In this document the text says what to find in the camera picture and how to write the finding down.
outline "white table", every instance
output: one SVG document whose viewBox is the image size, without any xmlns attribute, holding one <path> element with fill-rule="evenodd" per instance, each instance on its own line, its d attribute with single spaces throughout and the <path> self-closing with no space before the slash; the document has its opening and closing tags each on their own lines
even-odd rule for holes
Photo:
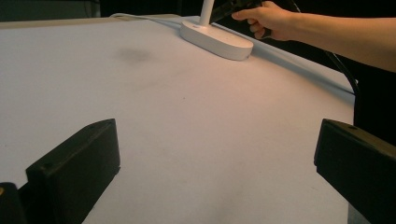
<svg viewBox="0 0 396 224">
<path fill-rule="evenodd" d="M 254 43 L 236 62 L 171 23 L 0 30 L 0 181 L 114 118 L 121 169 L 86 224 L 347 223 L 313 163 L 322 119 L 352 122 L 347 80 Z"/>
</svg>

